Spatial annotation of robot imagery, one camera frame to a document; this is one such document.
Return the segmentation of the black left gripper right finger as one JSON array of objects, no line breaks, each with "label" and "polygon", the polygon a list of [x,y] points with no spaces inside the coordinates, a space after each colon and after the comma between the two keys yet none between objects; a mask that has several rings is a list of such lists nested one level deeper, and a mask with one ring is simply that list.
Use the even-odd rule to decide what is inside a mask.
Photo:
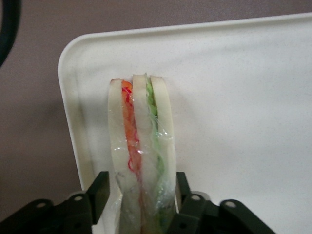
[{"label": "black left gripper right finger", "polygon": [[168,234],[273,234],[274,231],[242,202],[215,205],[203,192],[192,192],[184,172],[176,174],[177,212]]}]

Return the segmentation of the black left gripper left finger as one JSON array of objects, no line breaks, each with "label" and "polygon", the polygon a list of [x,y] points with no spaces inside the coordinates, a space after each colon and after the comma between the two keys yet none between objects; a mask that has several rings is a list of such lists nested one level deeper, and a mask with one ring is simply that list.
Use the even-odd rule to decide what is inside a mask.
[{"label": "black left gripper left finger", "polygon": [[37,199],[0,223],[2,234],[91,234],[110,195],[108,172],[100,172],[85,192],[55,205]]}]

